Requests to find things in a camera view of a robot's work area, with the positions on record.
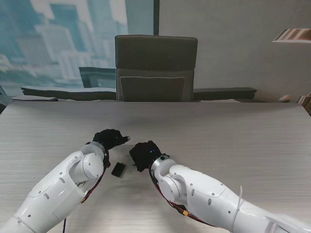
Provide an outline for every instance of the cable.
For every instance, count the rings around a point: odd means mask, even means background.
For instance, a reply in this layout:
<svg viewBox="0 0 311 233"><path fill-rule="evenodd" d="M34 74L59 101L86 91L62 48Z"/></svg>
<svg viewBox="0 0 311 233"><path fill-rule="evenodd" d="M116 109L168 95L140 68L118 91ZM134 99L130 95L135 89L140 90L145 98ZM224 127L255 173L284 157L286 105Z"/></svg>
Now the cable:
<svg viewBox="0 0 311 233"><path fill-rule="evenodd" d="M210 225L204 221L202 221L201 219L199 219L198 217L194 216L193 214L191 214L186 208L184 205L177 205L175 204L174 202L171 202L169 200L167 200L164 195L162 194L161 190L160 190L160 187L159 185L157 184L157 180L156 178L154 177L154 175L152 175L152 172L151 172L151 166L149 167L149 175L150 175L150 178L152 180L152 182L154 183L155 185L155 188L158 190L158 192L161 194L161 196L167 201L167 203L174 209L176 209L178 211L178 213L182 214L182 215L185 215L185 216L188 216L190 218L192 218L193 220L195 221L198 221L198 222L201 222L201 223L204 223L206 225L209 225L211 227L216 227L216 226L213 226L213 225Z"/></svg>
<svg viewBox="0 0 311 233"><path fill-rule="evenodd" d="M65 230L66 230L66 220L67 218L64 219L63 233L65 233Z"/></svg>
<svg viewBox="0 0 311 233"><path fill-rule="evenodd" d="M104 171L103 171L102 175L101 175L100 178L97 180L96 184L87 192L86 196L82 199L81 204L84 203L84 202L88 199L89 195L91 195L91 193L94 191L94 189L95 189L95 188L98 186L98 184L102 181L102 178L103 178L103 175L104 175L106 169L107 169L108 167L110 167L110 162L109 162L109 151L108 151L108 150L107 150L106 156L104 157L103 162L104 162ZM65 218L65 220L64 220L63 233L65 233L65 229L66 229L66 218Z"/></svg>

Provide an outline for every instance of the robotic hand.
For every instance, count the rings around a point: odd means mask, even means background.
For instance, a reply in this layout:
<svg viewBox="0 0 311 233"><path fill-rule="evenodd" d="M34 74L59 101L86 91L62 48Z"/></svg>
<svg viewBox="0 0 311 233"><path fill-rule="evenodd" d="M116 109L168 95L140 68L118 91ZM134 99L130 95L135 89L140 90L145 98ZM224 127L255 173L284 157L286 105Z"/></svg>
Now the robotic hand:
<svg viewBox="0 0 311 233"><path fill-rule="evenodd" d="M120 131L104 130L69 155L28 194L0 233L46 233L83 203L110 166L108 150L130 140Z"/></svg>
<svg viewBox="0 0 311 233"><path fill-rule="evenodd" d="M130 150L137 170L149 169L159 193L179 213L232 233L308 233L311 226L265 211L237 196L220 181L178 165L152 141Z"/></svg>

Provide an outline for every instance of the chair armrest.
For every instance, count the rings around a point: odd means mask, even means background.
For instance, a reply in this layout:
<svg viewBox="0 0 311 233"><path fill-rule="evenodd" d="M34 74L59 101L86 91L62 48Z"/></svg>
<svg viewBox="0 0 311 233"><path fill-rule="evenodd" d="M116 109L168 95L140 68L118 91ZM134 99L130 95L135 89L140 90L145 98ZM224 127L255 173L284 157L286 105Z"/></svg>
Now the chair armrest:
<svg viewBox="0 0 311 233"><path fill-rule="evenodd" d="M256 89L251 87L202 88L193 90L193 100L253 99Z"/></svg>

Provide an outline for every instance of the red wire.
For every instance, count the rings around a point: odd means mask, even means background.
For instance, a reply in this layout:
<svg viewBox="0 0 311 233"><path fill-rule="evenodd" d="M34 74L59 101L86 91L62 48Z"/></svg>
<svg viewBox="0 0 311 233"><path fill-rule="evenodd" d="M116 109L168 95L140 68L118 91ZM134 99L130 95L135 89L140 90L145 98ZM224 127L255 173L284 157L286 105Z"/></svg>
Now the red wire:
<svg viewBox="0 0 311 233"><path fill-rule="evenodd" d="M179 207L177 204L175 204L174 202L171 202L171 201L167 200L167 199L163 196L163 194L162 194L160 188L159 188L155 183L154 183L154 185L155 185L155 188L157 189L157 191L161 194L161 196L162 196L169 204L173 205L176 209L178 209L178 210L180 210L180 211L182 211L182 212L184 211L182 208L180 208L180 207ZM206 225L209 225L209 226L211 226L211 227L216 227L216 226L210 225L210 224L208 224L208 223L202 221L201 219L199 219L198 217L194 216L194 215L191 214L190 212L189 212L189 214L188 214L188 217L190 217L190 218L192 218L192 219L194 219L194 220L196 220L196 221L198 221L198 222L201 222L201 223L204 223L204 224L206 224Z"/></svg>

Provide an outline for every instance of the gray wall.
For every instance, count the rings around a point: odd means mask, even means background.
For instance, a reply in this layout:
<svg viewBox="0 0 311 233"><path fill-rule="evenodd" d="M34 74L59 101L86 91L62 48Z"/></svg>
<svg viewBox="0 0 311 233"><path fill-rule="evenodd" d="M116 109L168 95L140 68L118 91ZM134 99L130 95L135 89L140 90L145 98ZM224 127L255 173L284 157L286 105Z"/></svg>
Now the gray wall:
<svg viewBox="0 0 311 233"><path fill-rule="evenodd" d="M195 88L253 87L257 99L311 92L311 44L272 43L311 28L311 0L161 0L160 35L199 40Z"/></svg>

